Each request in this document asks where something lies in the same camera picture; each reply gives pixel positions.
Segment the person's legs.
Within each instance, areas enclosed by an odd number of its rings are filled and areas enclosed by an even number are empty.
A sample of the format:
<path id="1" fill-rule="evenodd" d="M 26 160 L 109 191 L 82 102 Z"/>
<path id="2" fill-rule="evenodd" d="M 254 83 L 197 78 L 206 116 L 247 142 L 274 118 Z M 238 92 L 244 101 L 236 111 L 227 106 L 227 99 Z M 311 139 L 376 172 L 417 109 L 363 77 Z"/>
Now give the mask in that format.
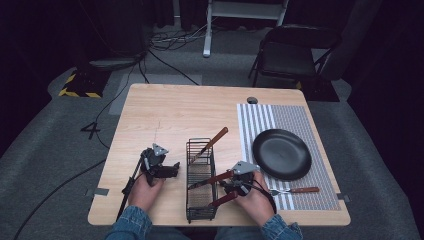
<path id="1" fill-rule="evenodd" d="M 258 227 L 153 227 L 147 240 L 265 240 Z"/>

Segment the grey striped placemat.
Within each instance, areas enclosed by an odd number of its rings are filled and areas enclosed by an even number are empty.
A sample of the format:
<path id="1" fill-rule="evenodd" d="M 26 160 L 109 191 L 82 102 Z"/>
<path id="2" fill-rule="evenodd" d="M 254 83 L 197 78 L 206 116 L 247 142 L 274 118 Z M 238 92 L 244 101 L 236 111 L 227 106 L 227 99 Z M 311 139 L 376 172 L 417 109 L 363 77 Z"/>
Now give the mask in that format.
<path id="1" fill-rule="evenodd" d="M 306 176 L 294 181 L 274 178 L 264 170 L 264 179 L 270 189 L 319 187 L 319 192 L 280 194 L 274 196 L 279 210 L 331 210 L 340 209 L 320 145 L 315 137 L 316 127 L 310 119 L 310 112 L 303 106 L 239 104 L 237 106 L 242 159 L 256 164 L 252 152 L 254 139 L 263 131 L 283 129 L 300 137 L 307 145 L 312 166 Z"/>

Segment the wooden-handled fork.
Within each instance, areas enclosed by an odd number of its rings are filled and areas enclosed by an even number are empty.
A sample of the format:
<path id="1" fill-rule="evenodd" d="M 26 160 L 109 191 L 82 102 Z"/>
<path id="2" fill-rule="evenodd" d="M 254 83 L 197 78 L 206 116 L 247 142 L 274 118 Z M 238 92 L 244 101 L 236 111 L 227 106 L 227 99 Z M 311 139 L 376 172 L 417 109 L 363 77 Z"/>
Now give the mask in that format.
<path id="1" fill-rule="evenodd" d="M 270 189 L 271 196 L 280 194 L 295 194 L 295 193 L 314 193 L 319 192 L 319 187 L 302 187 L 302 188 L 284 188 L 284 189 Z"/>

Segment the black yellow striped base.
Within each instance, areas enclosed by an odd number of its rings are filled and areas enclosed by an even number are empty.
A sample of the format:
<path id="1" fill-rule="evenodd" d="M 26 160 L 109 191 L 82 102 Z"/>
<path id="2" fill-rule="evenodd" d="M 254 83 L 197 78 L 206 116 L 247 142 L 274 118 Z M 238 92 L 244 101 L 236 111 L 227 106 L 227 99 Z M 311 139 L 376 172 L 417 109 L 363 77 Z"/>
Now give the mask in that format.
<path id="1" fill-rule="evenodd" d="M 102 98 L 110 75 L 110 71 L 74 70 L 60 90 L 59 96 Z"/>

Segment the black round plate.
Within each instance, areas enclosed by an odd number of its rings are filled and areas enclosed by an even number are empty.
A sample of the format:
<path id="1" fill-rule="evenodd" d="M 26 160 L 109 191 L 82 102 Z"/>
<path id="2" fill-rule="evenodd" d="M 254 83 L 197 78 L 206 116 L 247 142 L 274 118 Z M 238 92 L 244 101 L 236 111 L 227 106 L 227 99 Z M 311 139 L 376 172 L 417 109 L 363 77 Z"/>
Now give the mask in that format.
<path id="1" fill-rule="evenodd" d="M 253 141 L 252 152 L 262 170 L 284 181 L 303 178 L 312 166 L 312 156 L 306 143 L 283 129 L 261 132 Z"/>

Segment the black folding chair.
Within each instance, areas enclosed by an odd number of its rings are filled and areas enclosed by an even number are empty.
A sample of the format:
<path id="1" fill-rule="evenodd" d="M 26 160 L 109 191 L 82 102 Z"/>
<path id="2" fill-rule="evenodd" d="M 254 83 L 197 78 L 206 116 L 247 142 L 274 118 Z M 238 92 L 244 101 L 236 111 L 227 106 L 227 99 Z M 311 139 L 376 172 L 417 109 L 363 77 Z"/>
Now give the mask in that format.
<path id="1" fill-rule="evenodd" d="M 258 75 L 317 82 L 330 53 L 342 42 L 341 34 L 326 27 L 283 24 L 261 40 L 248 77 Z"/>

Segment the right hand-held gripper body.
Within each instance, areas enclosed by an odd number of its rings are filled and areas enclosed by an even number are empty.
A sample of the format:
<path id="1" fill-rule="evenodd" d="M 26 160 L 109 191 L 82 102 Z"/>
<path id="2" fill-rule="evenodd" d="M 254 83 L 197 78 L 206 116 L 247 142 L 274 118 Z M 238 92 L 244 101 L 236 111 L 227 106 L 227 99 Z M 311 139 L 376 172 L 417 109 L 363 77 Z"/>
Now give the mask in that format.
<path id="1" fill-rule="evenodd" d="M 237 190 L 239 196 L 246 196 L 253 186 L 254 172 L 259 171 L 260 167 L 256 164 L 239 161 L 230 170 L 234 171 L 234 176 L 225 181 L 232 181 L 235 185 L 233 190 Z"/>

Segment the wooden-handled cutlery piece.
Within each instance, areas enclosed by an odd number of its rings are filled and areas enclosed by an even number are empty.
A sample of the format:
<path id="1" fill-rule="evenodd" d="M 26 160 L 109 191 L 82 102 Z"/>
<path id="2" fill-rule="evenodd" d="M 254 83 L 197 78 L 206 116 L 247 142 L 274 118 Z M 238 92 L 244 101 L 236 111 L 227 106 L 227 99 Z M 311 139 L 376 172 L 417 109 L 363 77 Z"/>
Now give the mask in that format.
<path id="1" fill-rule="evenodd" d="M 211 148 L 217 141 L 219 141 L 224 135 L 228 133 L 228 128 L 223 127 L 196 155 L 194 155 L 189 164 L 195 162 L 206 150 Z"/>

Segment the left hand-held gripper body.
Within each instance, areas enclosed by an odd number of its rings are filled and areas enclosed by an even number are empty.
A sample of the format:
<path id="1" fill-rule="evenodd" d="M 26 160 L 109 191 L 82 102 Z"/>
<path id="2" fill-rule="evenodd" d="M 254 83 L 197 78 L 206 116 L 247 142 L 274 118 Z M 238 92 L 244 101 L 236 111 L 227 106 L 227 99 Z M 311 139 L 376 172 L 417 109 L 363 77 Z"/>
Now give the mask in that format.
<path id="1" fill-rule="evenodd" d="M 155 174 L 161 169 L 165 170 L 162 163 L 167 153 L 168 151 L 165 148 L 156 143 L 153 143 L 151 148 L 147 148 L 141 153 L 140 171 L 146 176 L 147 183 L 150 186 L 153 186 Z"/>

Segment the white metal stand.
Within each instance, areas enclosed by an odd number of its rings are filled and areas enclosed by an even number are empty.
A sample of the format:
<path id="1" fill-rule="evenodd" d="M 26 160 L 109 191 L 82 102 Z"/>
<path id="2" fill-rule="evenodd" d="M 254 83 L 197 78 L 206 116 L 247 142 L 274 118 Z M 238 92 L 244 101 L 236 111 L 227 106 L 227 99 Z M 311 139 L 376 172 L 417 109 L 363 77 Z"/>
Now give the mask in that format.
<path id="1" fill-rule="evenodd" d="M 211 55 L 212 20 L 214 17 L 275 20 L 276 25 L 279 26 L 283 23 L 288 2 L 289 0 L 282 0 L 281 3 L 269 4 L 208 0 L 203 56 L 208 58 Z"/>

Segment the person's left hand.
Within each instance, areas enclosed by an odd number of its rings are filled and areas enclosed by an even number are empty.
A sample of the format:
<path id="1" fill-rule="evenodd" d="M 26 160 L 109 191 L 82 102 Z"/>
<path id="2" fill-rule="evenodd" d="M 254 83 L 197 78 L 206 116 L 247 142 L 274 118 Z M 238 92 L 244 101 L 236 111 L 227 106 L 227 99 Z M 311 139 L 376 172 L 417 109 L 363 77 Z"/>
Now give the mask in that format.
<path id="1" fill-rule="evenodd" d="M 136 206 L 147 212 L 155 203 L 165 179 L 154 179 L 153 185 L 150 186 L 145 175 L 140 174 L 129 194 L 128 205 Z"/>

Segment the black wire cutlery rack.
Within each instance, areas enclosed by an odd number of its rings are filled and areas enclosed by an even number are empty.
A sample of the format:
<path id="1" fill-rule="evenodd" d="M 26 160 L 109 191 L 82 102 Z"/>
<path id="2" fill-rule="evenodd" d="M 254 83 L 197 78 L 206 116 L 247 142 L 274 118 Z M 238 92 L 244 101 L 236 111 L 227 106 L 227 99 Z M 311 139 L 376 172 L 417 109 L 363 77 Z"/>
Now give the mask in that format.
<path id="1" fill-rule="evenodd" d="M 209 138 L 190 138 L 186 143 L 186 219 L 188 223 L 193 220 L 212 220 L 217 212 L 217 208 L 211 205 L 218 197 L 215 183 L 206 183 L 192 188 L 192 185 L 216 175 L 212 147 L 191 162 L 209 141 Z"/>

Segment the grey stand foot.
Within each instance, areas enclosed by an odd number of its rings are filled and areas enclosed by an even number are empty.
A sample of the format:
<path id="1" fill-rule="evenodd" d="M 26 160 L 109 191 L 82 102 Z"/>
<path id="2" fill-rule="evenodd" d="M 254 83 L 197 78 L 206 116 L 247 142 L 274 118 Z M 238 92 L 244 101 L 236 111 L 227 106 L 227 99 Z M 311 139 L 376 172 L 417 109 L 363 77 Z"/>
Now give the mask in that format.
<path id="1" fill-rule="evenodd" d="M 99 71 L 117 71 L 130 68 L 143 60 L 142 56 L 113 57 L 90 61 L 89 64 Z"/>

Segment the person's right hand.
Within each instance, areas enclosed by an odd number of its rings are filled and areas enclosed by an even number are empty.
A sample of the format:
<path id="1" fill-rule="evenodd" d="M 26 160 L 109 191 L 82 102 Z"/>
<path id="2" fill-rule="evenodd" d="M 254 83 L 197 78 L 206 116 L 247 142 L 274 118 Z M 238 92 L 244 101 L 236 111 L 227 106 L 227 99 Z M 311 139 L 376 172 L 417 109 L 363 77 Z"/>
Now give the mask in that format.
<path id="1" fill-rule="evenodd" d="M 268 197 L 262 193 L 262 191 L 268 193 L 269 188 L 261 172 L 255 171 L 253 173 L 253 185 L 254 188 L 246 196 L 237 197 L 235 202 L 245 210 L 258 226 L 262 227 L 275 213 Z"/>

